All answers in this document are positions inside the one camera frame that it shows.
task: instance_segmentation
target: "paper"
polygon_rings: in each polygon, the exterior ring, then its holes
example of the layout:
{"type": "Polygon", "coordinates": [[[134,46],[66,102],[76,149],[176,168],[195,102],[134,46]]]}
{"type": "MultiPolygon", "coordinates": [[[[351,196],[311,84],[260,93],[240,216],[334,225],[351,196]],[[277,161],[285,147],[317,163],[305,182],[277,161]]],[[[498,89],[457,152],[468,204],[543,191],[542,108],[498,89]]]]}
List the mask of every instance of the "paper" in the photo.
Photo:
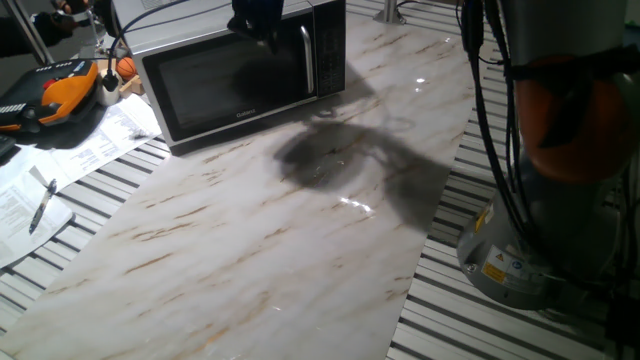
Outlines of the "paper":
{"type": "Polygon", "coordinates": [[[73,216],[71,210],[54,196],[30,235],[29,225],[46,190],[29,172],[0,188],[0,268],[47,242],[73,216]]]}
{"type": "Polygon", "coordinates": [[[151,107],[132,94],[109,107],[96,130],[82,144],[69,150],[42,153],[35,165],[46,182],[56,179],[58,189],[63,189],[160,133],[151,107]],[[136,139],[136,134],[145,136],[136,139]]]}

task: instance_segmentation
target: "yellow sticker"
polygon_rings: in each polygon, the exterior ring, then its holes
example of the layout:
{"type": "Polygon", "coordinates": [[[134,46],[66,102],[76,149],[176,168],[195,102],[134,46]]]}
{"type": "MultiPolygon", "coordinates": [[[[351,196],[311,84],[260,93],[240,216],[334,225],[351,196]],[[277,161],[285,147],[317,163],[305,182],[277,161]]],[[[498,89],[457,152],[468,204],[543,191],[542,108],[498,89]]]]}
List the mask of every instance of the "yellow sticker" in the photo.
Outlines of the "yellow sticker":
{"type": "Polygon", "coordinates": [[[482,225],[488,224],[492,218],[493,218],[493,203],[489,204],[489,206],[487,206],[482,212],[482,214],[480,214],[480,216],[478,216],[478,218],[476,219],[476,228],[474,233],[477,234],[478,231],[480,231],[480,228],[482,227],[482,225]]]}
{"type": "Polygon", "coordinates": [[[478,216],[478,220],[476,220],[476,230],[475,230],[476,234],[478,233],[478,231],[480,231],[480,228],[482,227],[485,216],[487,216],[486,210],[482,214],[480,214],[480,216],[478,216]]]}
{"type": "Polygon", "coordinates": [[[490,277],[491,279],[499,282],[500,284],[502,284],[502,282],[504,281],[504,277],[506,274],[504,271],[498,269],[497,267],[491,265],[490,263],[484,264],[484,267],[482,268],[482,272],[488,277],[490,277]]]}

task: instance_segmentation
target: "orange toy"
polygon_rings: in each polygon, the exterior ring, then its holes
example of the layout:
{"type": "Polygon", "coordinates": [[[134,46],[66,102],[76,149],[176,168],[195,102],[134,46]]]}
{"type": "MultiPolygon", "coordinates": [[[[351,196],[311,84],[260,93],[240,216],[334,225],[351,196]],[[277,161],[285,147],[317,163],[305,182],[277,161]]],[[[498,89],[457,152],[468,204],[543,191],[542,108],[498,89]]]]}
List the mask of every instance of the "orange toy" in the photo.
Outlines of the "orange toy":
{"type": "Polygon", "coordinates": [[[118,66],[116,66],[116,71],[120,76],[122,76],[125,80],[130,80],[138,73],[136,71],[136,66],[133,63],[133,59],[130,57],[123,58],[118,61],[118,66]]]}

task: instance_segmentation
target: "metal pole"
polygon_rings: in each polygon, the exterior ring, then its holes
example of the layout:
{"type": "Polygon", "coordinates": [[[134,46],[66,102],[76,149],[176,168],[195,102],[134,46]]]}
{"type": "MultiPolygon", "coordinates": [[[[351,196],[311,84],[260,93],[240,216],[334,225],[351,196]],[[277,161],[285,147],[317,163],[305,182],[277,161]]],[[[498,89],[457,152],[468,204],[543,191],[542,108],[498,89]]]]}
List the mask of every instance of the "metal pole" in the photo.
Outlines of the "metal pole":
{"type": "Polygon", "coordinates": [[[380,11],[376,16],[374,16],[373,20],[385,24],[404,25],[407,20],[405,20],[402,15],[400,15],[397,7],[398,0],[385,0],[384,10],[380,11]]]}
{"type": "Polygon", "coordinates": [[[2,0],[2,3],[14,20],[18,22],[18,25],[20,25],[20,30],[31,46],[36,61],[41,65],[53,64],[53,57],[49,53],[44,41],[42,41],[35,26],[31,23],[30,16],[25,11],[22,3],[17,0],[2,0]]]}

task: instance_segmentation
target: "marble countertop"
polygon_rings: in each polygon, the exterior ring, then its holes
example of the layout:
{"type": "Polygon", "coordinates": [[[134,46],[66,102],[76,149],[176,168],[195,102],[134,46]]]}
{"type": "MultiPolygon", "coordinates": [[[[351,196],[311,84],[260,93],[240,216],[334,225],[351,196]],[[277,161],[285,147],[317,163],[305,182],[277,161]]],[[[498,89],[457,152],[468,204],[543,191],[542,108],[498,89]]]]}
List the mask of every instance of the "marble countertop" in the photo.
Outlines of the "marble countertop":
{"type": "Polygon", "coordinates": [[[0,349],[383,359],[471,111],[471,76],[457,37],[354,14],[347,27],[344,93],[165,161],[0,349]]]}

